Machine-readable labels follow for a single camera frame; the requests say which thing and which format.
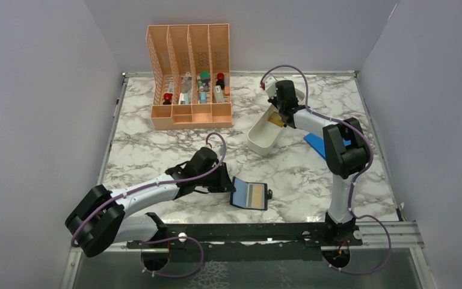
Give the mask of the white oblong plastic tray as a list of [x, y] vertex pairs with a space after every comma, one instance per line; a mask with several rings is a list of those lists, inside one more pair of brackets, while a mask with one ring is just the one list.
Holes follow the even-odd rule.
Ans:
[[270, 105], [250, 128], [247, 134], [247, 145], [249, 149], [260, 156], [266, 156], [272, 151], [284, 128], [268, 121], [268, 117], [274, 111], [278, 113], [275, 106]]

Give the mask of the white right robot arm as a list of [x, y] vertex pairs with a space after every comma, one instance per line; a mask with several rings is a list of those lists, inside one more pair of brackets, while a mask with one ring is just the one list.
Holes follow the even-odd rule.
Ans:
[[356, 181], [371, 163], [371, 147], [360, 121], [355, 117], [332, 119], [299, 104], [291, 80], [260, 86], [266, 91], [269, 103], [277, 109], [284, 126], [301, 129], [323, 140], [325, 161], [333, 174], [323, 237], [327, 243], [337, 245], [356, 230], [356, 217], [352, 212]]

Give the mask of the black leather card holder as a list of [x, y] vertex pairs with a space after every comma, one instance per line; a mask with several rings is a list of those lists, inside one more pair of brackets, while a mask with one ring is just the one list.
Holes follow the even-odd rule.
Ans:
[[[266, 183], [260, 182], [245, 182], [239, 178], [234, 177], [232, 183], [235, 187], [235, 191], [230, 194], [229, 204], [233, 207], [244, 209], [244, 210], [258, 210], [266, 211], [268, 209], [268, 201], [273, 197], [273, 191], [268, 188]], [[251, 206], [251, 187], [254, 184], [260, 184], [265, 189], [265, 203], [264, 209], [259, 210]]]

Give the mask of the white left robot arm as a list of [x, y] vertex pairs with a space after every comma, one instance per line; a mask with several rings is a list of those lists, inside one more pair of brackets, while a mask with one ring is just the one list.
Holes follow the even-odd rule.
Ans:
[[171, 167], [153, 180], [128, 188], [109, 190], [104, 185], [93, 187], [69, 214], [65, 226], [74, 238], [73, 245], [87, 257], [104, 252], [113, 243], [144, 240], [150, 247], [160, 246], [165, 239], [160, 219], [154, 214], [137, 222], [128, 217], [161, 202], [176, 200], [196, 191], [234, 192], [223, 161], [227, 149], [215, 151], [200, 148], [186, 162]]

